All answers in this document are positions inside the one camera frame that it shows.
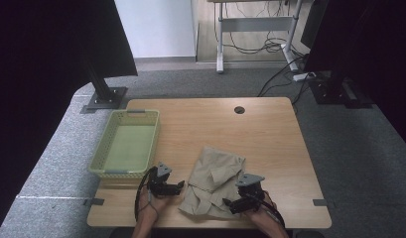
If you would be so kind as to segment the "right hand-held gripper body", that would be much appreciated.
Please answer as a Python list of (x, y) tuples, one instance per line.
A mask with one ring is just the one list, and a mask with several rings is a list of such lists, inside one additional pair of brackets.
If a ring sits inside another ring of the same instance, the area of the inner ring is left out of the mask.
[(246, 200), (250, 203), (248, 210), (258, 210), (261, 206), (261, 201), (264, 199), (264, 192), (261, 186), (261, 182), (265, 180), (265, 177), (244, 174), (236, 183), (238, 188), (238, 194), (240, 198), (238, 200)]

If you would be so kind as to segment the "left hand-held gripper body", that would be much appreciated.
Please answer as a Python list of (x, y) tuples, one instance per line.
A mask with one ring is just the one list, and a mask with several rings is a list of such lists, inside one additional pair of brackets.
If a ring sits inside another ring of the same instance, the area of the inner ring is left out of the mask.
[(147, 188), (155, 196), (168, 195), (168, 190), (176, 188), (174, 184), (167, 184), (167, 180), (171, 174), (171, 169), (163, 163), (150, 170)]

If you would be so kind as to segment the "beige shorts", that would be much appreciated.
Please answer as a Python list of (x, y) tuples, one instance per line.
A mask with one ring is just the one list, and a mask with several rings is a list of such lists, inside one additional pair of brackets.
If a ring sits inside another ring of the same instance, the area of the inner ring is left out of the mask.
[(245, 158), (205, 146), (188, 180), (179, 209), (188, 215), (238, 219), (223, 200), (237, 200), (235, 183), (243, 175)]

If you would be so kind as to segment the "green plastic basket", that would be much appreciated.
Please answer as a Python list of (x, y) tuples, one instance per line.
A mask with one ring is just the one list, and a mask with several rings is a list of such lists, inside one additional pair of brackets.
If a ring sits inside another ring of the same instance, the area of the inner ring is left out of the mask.
[(101, 179), (140, 179), (153, 166), (160, 130), (158, 110), (114, 110), (88, 170)]

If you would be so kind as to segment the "person's left hand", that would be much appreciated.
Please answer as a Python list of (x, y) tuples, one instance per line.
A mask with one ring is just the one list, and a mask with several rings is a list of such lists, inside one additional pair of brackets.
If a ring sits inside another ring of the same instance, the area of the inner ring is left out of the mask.
[(151, 191), (144, 189), (140, 195), (138, 217), (158, 218), (168, 206), (170, 200), (171, 199), (167, 196), (154, 196)]

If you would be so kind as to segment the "person's right hand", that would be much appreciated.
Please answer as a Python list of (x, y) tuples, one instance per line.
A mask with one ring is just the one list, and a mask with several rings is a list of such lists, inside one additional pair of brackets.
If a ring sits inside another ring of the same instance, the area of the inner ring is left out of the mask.
[[(264, 201), (273, 206), (277, 207), (277, 204), (271, 199), (268, 192), (264, 192)], [(264, 221), (273, 221), (273, 218), (267, 213), (269, 208), (265, 205), (262, 205), (258, 210), (248, 210), (244, 212), (244, 215), (248, 217), (250, 221), (254, 224), (261, 224)]]

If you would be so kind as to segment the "black metal stand with base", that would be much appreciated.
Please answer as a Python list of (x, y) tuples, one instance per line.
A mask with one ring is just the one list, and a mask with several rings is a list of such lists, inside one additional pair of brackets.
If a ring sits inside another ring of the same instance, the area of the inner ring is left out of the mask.
[(81, 53), (81, 63), (94, 87), (94, 93), (89, 102), (82, 107), (81, 113), (94, 113), (100, 109), (118, 109), (127, 88), (109, 87), (104, 78), (97, 75), (86, 52)]
[(309, 87), (318, 104), (344, 105), (349, 109), (371, 108), (374, 104), (358, 83), (334, 72), (318, 72)]

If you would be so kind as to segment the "white power strip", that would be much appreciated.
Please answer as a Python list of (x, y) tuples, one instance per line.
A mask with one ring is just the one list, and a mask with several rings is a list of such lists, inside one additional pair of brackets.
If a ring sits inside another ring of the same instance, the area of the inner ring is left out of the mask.
[(303, 81), (315, 78), (317, 75), (314, 72), (306, 72), (293, 75), (294, 81)]

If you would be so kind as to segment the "black curtain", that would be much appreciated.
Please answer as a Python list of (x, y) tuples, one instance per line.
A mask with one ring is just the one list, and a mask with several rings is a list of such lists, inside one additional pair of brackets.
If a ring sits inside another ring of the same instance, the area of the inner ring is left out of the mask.
[(136, 72), (115, 0), (0, 0), (0, 226), (73, 94)]
[(349, 77), (406, 143), (406, 0), (313, 0), (305, 72)]

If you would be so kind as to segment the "white desk frame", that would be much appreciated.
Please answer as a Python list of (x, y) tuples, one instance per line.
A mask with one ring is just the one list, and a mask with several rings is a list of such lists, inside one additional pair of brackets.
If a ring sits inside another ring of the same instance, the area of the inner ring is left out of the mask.
[(291, 16), (277, 17), (250, 17), (250, 18), (229, 18), (223, 17), (227, 3), (238, 2), (260, 2), (260, 1), (281, 1), (281, 0), (206, 0), (218, 8), (217, 20), (215, 21), (217, 48), (216, 48), (216, 72), (224, 72), (223, 60), (223, 34), (224, 33), (246, 33), (246, 32), (286, 32), (288, 34), (284, 44), (281, 45), (287, 64), (291, 71), (297, 71), (296, 55), (292, 52), (292, 43), (298, 25), (303, 0), (296, 0), (296, 6)]

